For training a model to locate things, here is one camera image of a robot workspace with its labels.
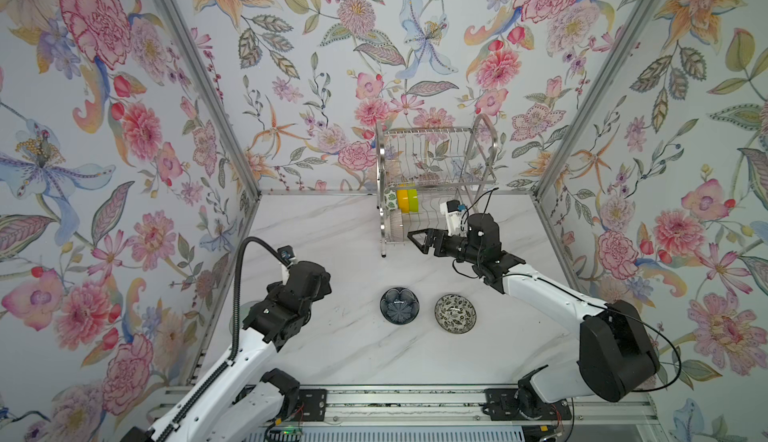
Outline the black white speckled bowl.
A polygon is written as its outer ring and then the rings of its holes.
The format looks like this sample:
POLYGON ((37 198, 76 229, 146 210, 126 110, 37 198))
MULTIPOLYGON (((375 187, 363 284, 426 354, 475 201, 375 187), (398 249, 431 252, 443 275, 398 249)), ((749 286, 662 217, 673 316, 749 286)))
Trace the black white speckled bowl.
POLYGON ((434 307, 438 325, 448 333, 462 335, 476 325, 477 312, 469 299, 458 294, 440 297, 434 307))

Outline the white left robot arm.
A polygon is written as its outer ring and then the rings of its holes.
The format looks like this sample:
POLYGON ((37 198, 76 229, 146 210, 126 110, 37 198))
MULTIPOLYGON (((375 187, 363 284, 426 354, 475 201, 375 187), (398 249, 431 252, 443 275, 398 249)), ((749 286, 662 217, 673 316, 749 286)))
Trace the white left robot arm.
POLYGON ((271 359, 308 323, 313 303, 331 293, 331 275, 310 261, 282 272, 249 309, 218 365, 150 428, 134 427, 124 441, 236 441, 297 413, 300 382, 271 359))

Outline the dark blue flower bowl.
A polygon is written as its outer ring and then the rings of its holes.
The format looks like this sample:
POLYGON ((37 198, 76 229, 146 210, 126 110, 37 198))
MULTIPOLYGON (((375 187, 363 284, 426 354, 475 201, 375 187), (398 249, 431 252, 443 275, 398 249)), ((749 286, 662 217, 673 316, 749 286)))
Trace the dark blue flower bowl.
POLYGON ((410 289, 393 287, 385 291, 381 296, 379 309, 382 316, 389 323, 407 325, 418 317, 420 303, 410 289))

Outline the lime green bowl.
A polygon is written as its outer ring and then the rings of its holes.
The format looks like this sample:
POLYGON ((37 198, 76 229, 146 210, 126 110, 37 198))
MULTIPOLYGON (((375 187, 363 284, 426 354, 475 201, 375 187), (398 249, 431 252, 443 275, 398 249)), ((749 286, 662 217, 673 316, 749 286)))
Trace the lime green bowl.
POLYGON ((408 209, 410 213, 417 213, 419 211, 419 197, 416 189, 407 190, 408 209))

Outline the pink striped ceramic bowl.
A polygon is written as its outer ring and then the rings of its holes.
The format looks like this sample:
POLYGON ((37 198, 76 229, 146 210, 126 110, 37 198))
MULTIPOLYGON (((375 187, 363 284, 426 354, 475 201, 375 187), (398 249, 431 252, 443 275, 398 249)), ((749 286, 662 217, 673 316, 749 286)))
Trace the pink striped ceramic bowl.
POLYGON ((391 243, 401 243, 405 239, 402 211, 400 209, 390 210, 389 218, 386 224, 388 241, 391 243))

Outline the yellow bowl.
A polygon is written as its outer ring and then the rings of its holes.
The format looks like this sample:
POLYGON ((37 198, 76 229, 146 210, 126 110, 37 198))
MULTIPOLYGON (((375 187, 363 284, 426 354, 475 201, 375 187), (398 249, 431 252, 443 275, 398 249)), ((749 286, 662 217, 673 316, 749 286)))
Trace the yellow bowl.
POLYGON ((402 213, 410 212, 410 197, 407 189, 398 189, 396 191, 397 206, 402 213))

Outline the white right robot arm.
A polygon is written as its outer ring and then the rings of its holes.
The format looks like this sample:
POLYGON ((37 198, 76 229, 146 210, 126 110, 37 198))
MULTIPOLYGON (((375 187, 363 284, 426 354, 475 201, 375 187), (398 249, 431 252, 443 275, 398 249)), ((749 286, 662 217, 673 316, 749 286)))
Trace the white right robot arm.
POLYGON ((451 212, 446 220, 444 229, 415 230, 407 237, 424 254, 469 264, 485 285, 537 309, 576 340, 570 354, 523 376, 519 392, 544 403, 582 396, 618 402, 658 373, 648 327, 632 304, 605 302, 544 276, 503 249, 489 214, 463 221, 451 212))

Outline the green leaf pattern bowl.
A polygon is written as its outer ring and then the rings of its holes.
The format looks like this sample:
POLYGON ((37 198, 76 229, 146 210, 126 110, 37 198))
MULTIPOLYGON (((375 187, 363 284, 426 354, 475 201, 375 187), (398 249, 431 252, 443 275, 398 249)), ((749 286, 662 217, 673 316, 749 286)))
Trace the green leaf pattern bowl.
POLYGON ((387 210, 399 209, 398 196, 397 196, 397 191, 395 189, 386 189, 384 191, 383 205, 387 210))

